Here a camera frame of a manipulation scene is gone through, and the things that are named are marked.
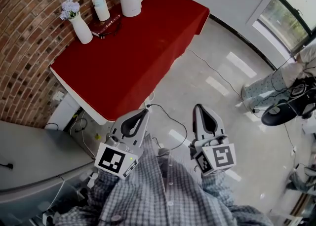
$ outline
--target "black cable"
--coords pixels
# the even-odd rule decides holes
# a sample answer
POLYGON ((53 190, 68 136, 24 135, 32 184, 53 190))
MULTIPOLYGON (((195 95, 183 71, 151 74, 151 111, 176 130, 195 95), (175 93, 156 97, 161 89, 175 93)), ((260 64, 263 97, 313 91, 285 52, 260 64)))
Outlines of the black cable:
POLYGON ((170 117, 170 115, 168 115, 168 113, 167 113, 167 112, 163 109, 163 107, 160 106, 159 104, 147 104, 147 105, 146 105, 147 108, 149 108, 150 106, 158 106, 158 107, 160 107, 160 108, 162 109, 162 111, 164 111, 164 113, 165 113, 171 120, 173 120, 173 121, 179 123, 180 125, 182 125, 182 126, 184 127, 184 129, 185 129, 185 131, 186 131, 186 136, 185 136, 183 142, 182 142, 181 144, 177 145, 176 147, 170 149, 170 150, 174 150, 174 149, 178 148, 179 146, 181 146, 181 145, 185 142, 186 138, 188 137, 187 128, 186 128, 182 123, 180 123, 179 121, 177 121, 176 119, 173 119, 172 117, 170 117))
POLYGON ((271 76, 271 85, 272 85, 272 87, 274 88, 274 90, 275 90, 276 92, 280 92, 280 91, 276 90, 275 86, 274 86, 273 83, 272 83, 273 75, 274 75, 282 66, 284 66, 284 65, 287 63, 287 61, 289 61, 291 58, 292 58, 292 57, 289 57, 289 58, 283 63, 283 65, 281 65, 278 69, 276 69, 276 70, 273 72, 273 74, 272 74, 272 76, 271 76))
POLYGON ((264 102, 264 101, 266 101, 266 100, 269 99, 269 98, 275 98, 276 96, 278 96, 278 95, 280 95, 280 94, 282 94, 282 93, 284 93, 284 92, 286 92, 286 91, 288 91, 288 90, 296 89, 296 88, 299 88, 299 87, 301 87, 301 85, 298 85, 298 86, 296 86, 296 87, 290 87, 290 88, 285 89, 285 90, 282 91, 282 92, 279 92, 279 93, 276 94, 276 95, 271 95, 271 96, 269 96, 268 98, 263 99, 262 101, 258 102, 258 103, 253 107, 253 109, 255 109, 255 107, 258 106, 261 102, 264 102))
MULTIPOLYGON (((249 111, 249 109, 247 108, 246 104, 243 102, 243 98, 242 96, 233 88, 232 84, 230 84, 229 81, 227 81, 226 79, 223 78, 223 76, 215 69, 213 68, 206 60, 202 59, 201 57, 199 57, 194 51, 192 51, 191 49, 187 48, 187 50, 191 51, 194 53, 194 55, 196 55, 199 59, 203 60, 208 67, 210 67, 213 71, 217 72, 217 74, 224 80, 226 81, 226 83, 229 84, 229 86, 232 88, 232 90, 240 97, 241 102, 243 103, 243 105, 245 106, 245 108, 249 111)), ((252 114, 254 114, 257 118, 259 118, 252 110, 250 111, 252 114)))
POLYGON ((304 71, 306 71, 306 70, 308 70, 308 69, 312 69, 312 68, 316 68, 316 66, 314 66, 314 67, 309 67, 309 68, 305 68, 304 70, 302 70, 302 72, 304 72, 304 71))
POLYGON ((299 167, 299 165, 304 165, 305 167, 308 167, 307 165, 305 165, 305 164, 303 164, 303 163, 298 163, 295 168, 297 169, 297 168, 299 167))
POLYGON ((7 165, 2 165, 2 164, 0 164, 0 166, 9 168, 11 171, 13 170, 13 164, 10 164, 10 163, 7 164, 7 165))
MULTIPOLYGON (((230 86, 231 86, 231 88, 232 88, 232 90, 237 94, 237 95, 239 95, 239 97, 241 98, 241 101, 242 101, 242 103, 244 104, 244 106, 246 107, 246 109, 247 109, 247 106, 245 105, 245 103, 243 102, 243 98, 241 97, 241 95, 239 94, 239 93, 237 93, 236 92, 236 90, 233 88, 233 86, 232 86, 232 84, 230 84, 226 79, 224 79, 223 78, 223 76, 216 70, 216 69, 214 69, 213 67, 211 67, 210 65, 209 65, 209 63, 206 61, 206 60, 204 60, 204 59, 202 59, 201 57, 199 57, 194 51, 192 51, 192 50, 190 50, 191 52, 193 52, 198 58, 200 58, 201 60, 203 60, 212 70, 214 70, 215 72, 217 72, 218 73, 218 75, 224 80, 224 81, 226 81, 230 86)), ((289 60, 289 59, 287 59, 285 62, 284 62, 284 64, 283 65, 281 65, 278 69, 280 69, 282 66, 284 66, 285 64, 286 64, 286 62, 289 60)), ((297 87, 294 87, 294 88, 287 88, 286 90, 290 90, 290 89, 295 89, 295 88, 298 88, 299 86, 297 86, 297 87)), ((294 168, 295 168, 295 158, 296 158, 296 151, 295 151, 295 147, 294 147, 294 145, 293 145, 293 143, 292 143, 292 140, 291 140, 291 138, 290 138, 290 135, 288 134, 288 131, 287 131, 287 127, 286 127, 286 125, 285 125, 285 123, 284 123, 284 126, 285 126, 285 129, 286 129, 286 132, 287 132, 287 136, 288 136, 288 138, 289 138, 289 141, 290 141, 290 143, 291 143, 291 145, 293 146, 293 151, 294 151, 294 168)))
POLYGON ((76 122, 80 121, 80 120, 85 120, 85 126, 82 127, 81 130, 76 130, 76 129, 75 129, 75 133, 78 133, 78 132, 80 132, 80 131, 82 131, 82 130, 85 130, 85 128, 88 126, 88 121, 87 121, 86 118, 79 118, 79 119, 77 119, 77 120, 74 122, 74 124, 75 124, 76 122))
POLYGON ((58 124, 57 124, 57 123, 54 123, 54 122, 49 122, 49 123, 45 124, 45 127, 46 127, 47 125, 49 125, 49 124, 55 124, 55 125, 57 126, 57 130, 59 130, 58 124))
POLYGON ((160 146, 160 144, 158 143, 158 139, 157 139, 156 137, 153 137, 153 139, 156 139, 157 145, 159 146, 160 149, 162 149, 161 146, 160 146))

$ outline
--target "red book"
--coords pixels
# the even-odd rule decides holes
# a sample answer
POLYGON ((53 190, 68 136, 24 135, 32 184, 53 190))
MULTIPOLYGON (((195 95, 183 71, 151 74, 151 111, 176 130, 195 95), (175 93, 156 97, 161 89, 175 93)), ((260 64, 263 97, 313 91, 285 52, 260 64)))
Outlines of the red book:
POLYGON ((102 38, 102 36, 107 35, 111 32, 114 32, 117 24, 120 22, 121 15, 117 13, 113 13, 108 20, 99 21, 99 19, 93 19, 89 23, 89 28, 91 33, 97 37, 102 38))

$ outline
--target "wall socket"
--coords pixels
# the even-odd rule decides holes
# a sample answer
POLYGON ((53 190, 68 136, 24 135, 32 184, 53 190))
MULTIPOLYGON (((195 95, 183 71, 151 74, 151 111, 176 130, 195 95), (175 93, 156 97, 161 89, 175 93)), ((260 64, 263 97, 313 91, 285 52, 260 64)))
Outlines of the wall socket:
POLYGON ((61 91, 58 91, 54 94, 53 96, 53 100, 56 100, 56 101, 61 101, 63 98, 64 98, 65 94, 62 93, 61 91))

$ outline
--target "cable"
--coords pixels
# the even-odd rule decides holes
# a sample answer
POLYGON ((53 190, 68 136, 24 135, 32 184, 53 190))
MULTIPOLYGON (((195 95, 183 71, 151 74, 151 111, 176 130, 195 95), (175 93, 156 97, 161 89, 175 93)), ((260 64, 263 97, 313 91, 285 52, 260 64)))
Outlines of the cable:
POLYGON ((152 102, 153 100, 154 100, 154 98, 155 98, 155 91, 153 91, 153 98, 152 99, 148 99, 150 102, 152 102))
POLYGON ((89 152, 91 152, 91 154, 94 156, 94 159, 95 159, 94 153, 89 149, 89 147, 88 147, 88 146, 85 144, 85 142, 84 142, 83 129, 82 129, 82 119, 83 119, 84 114, 85 114, 85 111, 83 112, 83 115, 82 115, 82 118, 81 118, 81 121, 80 121, 80 128, 81 128, 81 134, 82 134, 82 141, 83 141, 84 145, 87 147, 87 149, 89 150, 89 152))
POLYGON ((199 56, 198 56, 194 51, 192 51, 191 49, 187 48, 187 50, 193 52, 194 55, 196 55, 199 59, 203 60, 212 70, 214 70, 215 72, 217 72, 217 74, 218 74, 224 81, 226 81, 226 82, 229 84, 229 86, 232 88, 232 90, 240 97, 241 102, 243 103, 243 105, 245 106, 245 108, 246 108, 249 112, 251 112, 252 114, 254 114, 257 118, 259 118, 252 110, 250 110, 250 109, 246 106, 246 104, 243 102, 243 98, 241 97, 241 95, 233 88, 232 84, 230 84, 229 81, 227 81, 226 79, 224 79, 223 76, 222 76, 215 68, 213 68, 205 59, 202 59, 201 57, 199 57, 199 56))
POLYGON ((76 117, 76 119, 75 119, 73 125, 71 125, 71 127, 70 127, 70 130, 69 130, 70 136, 71 136, 71 129, 73 128, 73 126, 75 125, 75 123, 77 122, 77 120, 78 120, 78 115, 77 115, 77 117, 76 117))
MULTIPOLYGON (((218 75, 224 80, 224 81, 226 81, 230 86, 231 86, 231 88, 232 88, 232 90, 237 94, 237 95, 239 95, 239 97, 241 98, 241 101, 242 101, 242 103, 244 104, 244 106, 246 107, 246 109, 248 109, 247 108, 247 106, 246 106, 246 104, 243 102, 243 98, 241 97, 241 95, 240 94, 238 94, 237 92, 236 92, 236 90, 233 88, 233 86, 226 80, 226 79, 224 79, 223 78, 223 76, 216 70, 216 69, 214 69, 213 67, 211 67, 210 66, 210 64, 206 61, 206 60, 204 60, 204 59, 202 59, 201 57, 199 57, 194 51, 192 51, 191 49, 189 49, 189 48, 187 48, 188 50, 190 50, 191 52, 193 52, 198 58, 200 58, 201 60, 203 60, 212 70, 214 70, 215 72, 217 72, 218 73, 218 75)), ((292 100, 295 100, 295 99, 297 99, 297 98, 299 98, 299 97, 301 97, 301 96, 303 96, 304 94, 302 94, 302 95, 300 95, 300 96, 298 96, 298 97, 295 97, 295 98, 293 98, 292 100)), ((290 138, 290 135, 288 134, 288 131, 287 131, 287 127, 286 127, 286 125, 284 124, 284 126, 285 126, 285 129, 286 129, 286 132, 287 132, 287 136, 288 136, 288 138, 289 138, 289 141, 290 141, 290 143, 291 143, 291 145, 293 146, 293 150, 294 150, 294 166, 295 166, 295 157, 296 157, 296 151, 295 151, 295 147, 294 147, 294 145, 293 145, 293 143, 292 143, 292 141, 291 141, 291 138, 290 138)))
POLYGON ((272 85, 272 87, 274 88, 274 90, 275 90, 276 92, 280 92, 280 91, 276 90, 275 86, 274 86, 273 83, 272 83, 273 75, 274 75, 282 66, 284 66, 284 65, 287 63, 287 61, 289 61, 291 58, 292 58, 292 57, 289 57, 289 58, 283 63, 283 65, 281 65, 278 69, 276 69, 276 70, 273 72, 273 74, 272 74, 272 76, 271 76, 271 85, 272 85))
POLYGON ((255 107, 258 106, 261 102, 264 102, 264 101, 266 101, 266 100, 269 99, 269 98, 275 98, 276 96, 278 96, 278 95, 280 95, 280 94, 282 94, 282 93, 284 93, 284 92, 286 92, 286 91, 288 91, 288 90, 296 89, 296 88, 299 88, 299 87, 301 87, 301 85, 298 85, 298 86, 296 86, 296 87, 290 87, 290 88, 287 88, 286 90, 284 90, 284 91, 282 91, 282 92, 279 92, 279 93, 276 94, 276 95, 271 95, 271 96, 269 96, 269 97, 263 99, 262 101, 258 102, 258 103, 253 107, 253 109, 255 109, 255 107))
POLYGON ((312 69, 312 68, 316 68, 316 66, 305 68, 304 70, 302 70, 302 72, 304 72, 304 71, 306 71, 308 69, 312 69))
POLYGON ((57 126, 57 130, 59 130, 58 124, 57 124, 57 123, 54 123, 54 122, 49 122, 49 123, 45 124, 45 127, 46 127, 47 125, 49 125, 49 124, 55 124, 55 125, 57 126))
POLYGON ((153 137, 153 139, 156 139, 157 145, 159 146, 160 149, 162 149, 161 146, 160 146, 160 144, 158 143, 158 139, 157 139, 156 137, 153 137))
POLYGON ((168 113, 167 113, 167 112, 163 109, 163 107, 160 106, 159 104, 147 104, 147 105, 146 105, 147 108, 149 108, 150 106, 158 106, 158 107, 160 107, 160 108, 162 109, 162 111, 164 111, 164 113, 165 113, 171 120, 173 120, 173 121, 179 123, 180 125, 182 125, 182 126, 184 127, 184 129, 185 129, 185 131, 186 131, 186 136, 185 136, 184 140, 182 141, 181 144, 177 145, 176 147, 174 147, 174 148, 172 148, 172 149, 170 149, 170 150, 174 150, 174 149, 178 148, 179 146, 181 146, 181 145, 185 142, 185 140, 187 139, 187 137, 188 137, 187 128, 186 128, 182 123, 180 123, 179 121, 177 121, 176 119, 171 118, 170 115, 168 115, 168 113))
POLYGON ((292 145, 292 147, 293 147, 293 151, 294 151, 293 168, 295 168, 295 158, 296 158, 295 147, 294 147, 294 145, 293 145, 293 143, 292 143, 292 140, 291 140, 291 138, 290 138, 290 135, 288 134, 287 127, 286 127, 285 123, 284 123, 284 127, 285 127, 285 130, 286 130, 286 133, 287 133, 287 137, 288 137, 288 139, 289 139, 289 141, 290 141, 290 143, 291 143, 291 145, 292 145))
POLYGON ((86 118, 80 118, 80 119, 76 120, 75 122, 80 121, 80 120, 81 120, 81 122, 82 122, 82 120, 85 120, 85 127, 83 127, 83 128, 81 127, 81 130, 76 130, 76 129, 75 129, 75 133, 78 133, 78 132, 80 132, 80 131, 86 129, 86 127, 88 126, 88 121, 87 121, 86 118))
POLYGON ((10 163, 8 163, 7 165, 0 164, 0 166, 6 167, 6 168, 10 169, 11 171, 13 170, 13 164, 10 164, 10 163))
POLYGON ((53 201, 51 202, 51 204, 48 206, 47 210, 48 210, 48 209, 50 209, 51 205, 53 205, 53 203, 55 202, 55 200, 56 200, 57 196, 59 195, 59 193, 60 193, 61 189, 62 189, 62 188, 63 188, 63 186, 64 186, 64 183, 65 183, 65 180, 63 180, 63 183, 61 184, 61 186, 60 186, 60 188, 59 188, 59 190, 58 190, 58 192, 57 192, 57 194, 56 194, 55 198, 53 199, 53 201))
POLYGON ((276 104, 276 105, 274 106, 274 108, 276 108, 276 107, 278 107, 278 106, 281 106, 281 105, 284 105, 284 104, 289 104, 290 102, 295 101, 296 99, 298 99, 298 98, 304 96, 305 94, 307 94, 309 91, 311 91, 311 90, 313 90, 313 89, 316 89, 316 87, 312 87, 311 89, 307 90, 307 91, 304 92, 303 94, 301 94, 301 95, 299 95, 299 96, 297 96, 297 97, 295 97, 295 98, 293 98, 293 99, 291 99, 291 100, 289 100, 289 101, 278 103, 278 104, 276 104))
POLYGON ((307 165, 303 164, 303 163, 298 163, 296 168, 299 166, 299 165, 304 165, 305 167, 308 167, 307 165))
POLYGON ((89 147, 85 144, 85 142, 84 142, 84 137, 83 137, 83 130, 87 127, 87 125, 88 125, 88 121, 87 121, 87 119, 86 118, 83 118, 83 116, 84 116, 84 114, 85 114, 85 111, 84 111, 84 113, 83 113, 83 115, 82 115, 82 118, 80 118, 80 119, 78 119, 78 116, 79 115, 77 115, 77 117, 76 117, 76 120, 74 121, 74 123, 73 123, 73 125, 71 126, 71 128, 70 128, 70 130, 69 130, 69 134, 70 134, 70 136, 71 136, 71 130, 72 130, 72 128, 73 128, 73 126, 76 124, 76 122, 77 121, 79 121, 80 120, 80 128, 81 128, 81 133, 82 133, 82 141, 83 141, 83 143, 84 143, 84 145, 87 147, 87 149, 91 152, 91 154, 93 155, 93 158, 95 159, 95 155, 93 154, 93 152, 89 149, 89 147), (84 127, 84 128, 82 128, 82 120, 86 120, 86 126, 84 127))

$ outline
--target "red tablecloth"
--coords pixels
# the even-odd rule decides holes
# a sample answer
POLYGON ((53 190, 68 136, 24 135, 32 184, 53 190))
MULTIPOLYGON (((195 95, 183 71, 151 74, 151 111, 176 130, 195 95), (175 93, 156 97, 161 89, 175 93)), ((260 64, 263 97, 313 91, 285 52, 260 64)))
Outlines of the red tablecloth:
POLYGON ((144 0, 116 36, 76 39, 51 66, 100 115, 116 120, 140 107, 208 15, 192 0, 144 0))

